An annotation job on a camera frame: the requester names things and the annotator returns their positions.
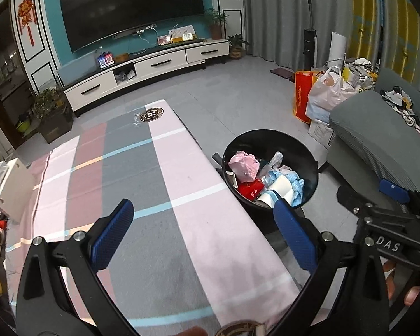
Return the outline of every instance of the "gray sofa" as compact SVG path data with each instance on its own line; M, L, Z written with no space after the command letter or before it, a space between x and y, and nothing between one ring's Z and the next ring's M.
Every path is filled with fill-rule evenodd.
M381 98L381 89L401 86L420 119L420 92L388 68L379 72L374 90L352 96L330 113L337 134L328 155L331 164L360 194L383 208L395 203L378 191L381 179L420 191L420 134Z

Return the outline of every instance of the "sofa leg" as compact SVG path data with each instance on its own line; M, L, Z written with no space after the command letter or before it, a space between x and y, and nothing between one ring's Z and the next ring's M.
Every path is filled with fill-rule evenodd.
M328 162L323 163L320 168L318 169L318 173L322 173L325 169L327 169L328 167L330 167L331 164Z

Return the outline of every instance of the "blue gripper pad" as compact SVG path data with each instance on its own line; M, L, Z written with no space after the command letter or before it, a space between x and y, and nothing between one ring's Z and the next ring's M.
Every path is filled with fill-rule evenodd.
M318 266L316 247L294 217L294 211L284 202L285 200L276 201L274 220L300 267L313 274Z
M90 249L90 265L93 271L106 269L134 218L134 206L124 199L109 216L104 230L97 236Z
M411 200L406 189L393 184L387 179L381 179L379 191L401 204L408 203Z

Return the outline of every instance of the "gray floor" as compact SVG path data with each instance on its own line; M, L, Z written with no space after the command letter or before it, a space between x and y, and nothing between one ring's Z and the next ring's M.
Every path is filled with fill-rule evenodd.
M50 144L36 134L16 154L29 163L92 126L164 98L209 159L215 152L222 154L227 144L243 132L275 129L303 142L321 164L327 150L308 135L308 125L293 116L294 84L269 72L276 67L273 62L248 56L154 83L86 112L75 119L72 131ZM338 187L330 172L321 174L316 193L303 210L319 231L331 231L339 240L351 241L356 217L337 203ZM280 235L268 240L290 273L303 284L308 273L298 267ZM341 274L335 278L325 306L333 302L340 281Z

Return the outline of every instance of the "gray curtain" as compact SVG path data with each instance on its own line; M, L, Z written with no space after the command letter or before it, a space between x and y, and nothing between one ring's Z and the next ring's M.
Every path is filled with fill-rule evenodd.
M249 52L278 65L303 69L303 30L310 28L307 0L244 0ZM312 0L318 36L318 67L325 65L332 31L347 37L353 25L353 0Z
M410 0L384 0L381 67L388 67L420 91L420 16Z

